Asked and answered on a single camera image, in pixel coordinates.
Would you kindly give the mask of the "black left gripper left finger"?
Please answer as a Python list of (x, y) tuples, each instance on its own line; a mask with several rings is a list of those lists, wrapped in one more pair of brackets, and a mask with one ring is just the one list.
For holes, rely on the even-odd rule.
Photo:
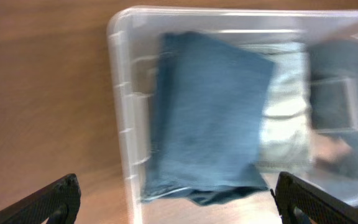
[(68, 174), (0, 211), (0, 224), (73, 224), (80, 209), (81, 190)]

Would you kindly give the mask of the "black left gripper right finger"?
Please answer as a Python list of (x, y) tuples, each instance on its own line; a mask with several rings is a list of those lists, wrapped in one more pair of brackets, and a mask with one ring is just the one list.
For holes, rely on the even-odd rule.
[(283, 224), (358, 224), (358, 208), (288, 172), (279, 174), (276, 188), (270, 192)]

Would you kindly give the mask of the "dark blue jeans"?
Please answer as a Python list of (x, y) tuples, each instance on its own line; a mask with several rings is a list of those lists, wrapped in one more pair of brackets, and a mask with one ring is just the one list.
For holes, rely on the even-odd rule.
[(274, 68), (261, 54), (208, 35), (162, 36), (142, 202), (187, 198), (208, 206), (268, 189), (256, 163)]

